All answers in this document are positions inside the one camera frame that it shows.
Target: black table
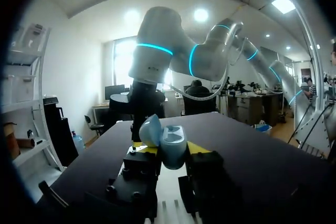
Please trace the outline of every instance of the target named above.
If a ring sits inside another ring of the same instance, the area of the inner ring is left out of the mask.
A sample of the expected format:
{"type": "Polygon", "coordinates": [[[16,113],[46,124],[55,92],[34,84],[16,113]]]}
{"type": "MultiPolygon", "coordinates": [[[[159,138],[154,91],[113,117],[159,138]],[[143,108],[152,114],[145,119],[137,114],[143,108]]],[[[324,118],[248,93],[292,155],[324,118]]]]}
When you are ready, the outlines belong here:
{"type": "MultiPolygon", "coordinates": [[[[319,192],[331,176],[326,161],[219,113],[160,121],[184,126],[188,141],[218,151],[245,202],[288,198],[299,183],[319,192]]],[[[67,202],[83,200],[86,191],[104,197],[108,179],[117,177],[131,145],[130,126],[131,121],[120,122],[104,133],[54,182],[54,191],[67,202]]],[[[43,197],[38,205],[48,204],[43,197]]]]}

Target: white shelf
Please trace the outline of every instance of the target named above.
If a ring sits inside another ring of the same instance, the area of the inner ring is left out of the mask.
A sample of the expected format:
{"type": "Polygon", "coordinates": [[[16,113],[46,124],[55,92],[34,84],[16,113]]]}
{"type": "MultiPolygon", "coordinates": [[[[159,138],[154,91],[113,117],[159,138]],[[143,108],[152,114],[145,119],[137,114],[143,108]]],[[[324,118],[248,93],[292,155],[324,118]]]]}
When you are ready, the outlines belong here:
{"type": "Polygon", "coordinates": [[[41,51],[30,48],[11,48],[8,51],[7,64],[30,66],[41,56],[41,51]]]}
{"type": "Polygon", "coordinates": [[[44,180],[47,182],[48,186],[51,186],[61,174],[62,172],[56,168],[46,165],[40,168],[38,172],[32,174],[24,180],[25,187],[35,203],[37,203],[42,197],[42,192],[38,188],[38,184],[44,180]]]}
{"type": "Polygon", "coordinates": [[[1,113],[7,113],[10,111],[15,111],[15,110],[21,110],[24,108],[29,108],[31,106],[34,106],[38,104],[38,100],[30,100],[30,101],[25,101],[25,102],[17,102],[9,105],[4,105],[1,106],[1,113]]]}
{"type": "Polygon", "coordinates": [[[28,159],[44,150],[50,145],[50,141],[43,140],[42,143],[36,145],[34,148],[20,148],[21,154],[13,160],[14,165],[17,167],[26,162],[28,159]]]}

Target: floor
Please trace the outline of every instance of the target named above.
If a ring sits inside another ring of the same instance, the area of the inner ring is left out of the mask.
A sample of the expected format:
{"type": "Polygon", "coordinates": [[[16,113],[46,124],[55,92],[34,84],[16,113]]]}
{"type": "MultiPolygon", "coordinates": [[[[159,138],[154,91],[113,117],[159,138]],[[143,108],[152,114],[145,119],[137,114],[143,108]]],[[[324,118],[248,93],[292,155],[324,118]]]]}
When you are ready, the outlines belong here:
{"type": "Polygon", "coordinates": [[[93,144],[98,139],[97,136],[94,136],[92,139],[90,139],[86,144],[85,147],[89,148],[91,144],[93,144]]]}
{"type": "MultiPolygon", "coordinates": [[[[287,114],[286,123],[278,123],[271,130],[271,136],[278,138],[280,140],[288,142],[290,136],[294,131],[294,118],[287,114]]],[[[289,142],[291,145],[298,147],[298,143],[294,138],[292,138],[289,142]]]]}

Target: water bottle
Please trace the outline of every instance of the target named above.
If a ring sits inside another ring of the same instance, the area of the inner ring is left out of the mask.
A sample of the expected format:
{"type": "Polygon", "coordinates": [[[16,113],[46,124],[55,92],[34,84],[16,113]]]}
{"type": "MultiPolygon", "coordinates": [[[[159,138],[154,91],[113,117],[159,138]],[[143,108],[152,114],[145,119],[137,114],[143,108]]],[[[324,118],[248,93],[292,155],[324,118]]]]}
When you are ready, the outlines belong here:
{"type": "Polygon", "coordinates": [[[85,150],[85,145],[82,137],[80,135],[76,135],[76,133],[72,131],[72,139],[74,141],[78,154],[81,154],[85,150]]]}

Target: office chair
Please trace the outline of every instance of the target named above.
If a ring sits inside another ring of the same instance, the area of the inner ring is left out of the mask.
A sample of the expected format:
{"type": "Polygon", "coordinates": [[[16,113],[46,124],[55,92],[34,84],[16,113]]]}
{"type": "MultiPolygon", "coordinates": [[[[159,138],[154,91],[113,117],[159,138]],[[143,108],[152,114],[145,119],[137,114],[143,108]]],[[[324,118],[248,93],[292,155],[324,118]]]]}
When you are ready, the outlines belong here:
{"type": "Polygon", "coordinates": [[[100,136],[104,133],[103,128],[104,128],[104,124],[92,124],[91,123],[91,119],[90,117],[88,117],[87,115],[84,116],[85,117],[85,121],[86,124],[88,125],[89,129],[92,131],[96,131],[97,136],[100,136]]]}
{"type": "MultiPolygon", "coordinates": [[[[190,94],[193,97],[208,97],[212,93],[190,94]]],[[[206,101],[195,101],[187,97],[183,97],[184,115],[196,115],[216,111],[216,97],[206,101]]]]}

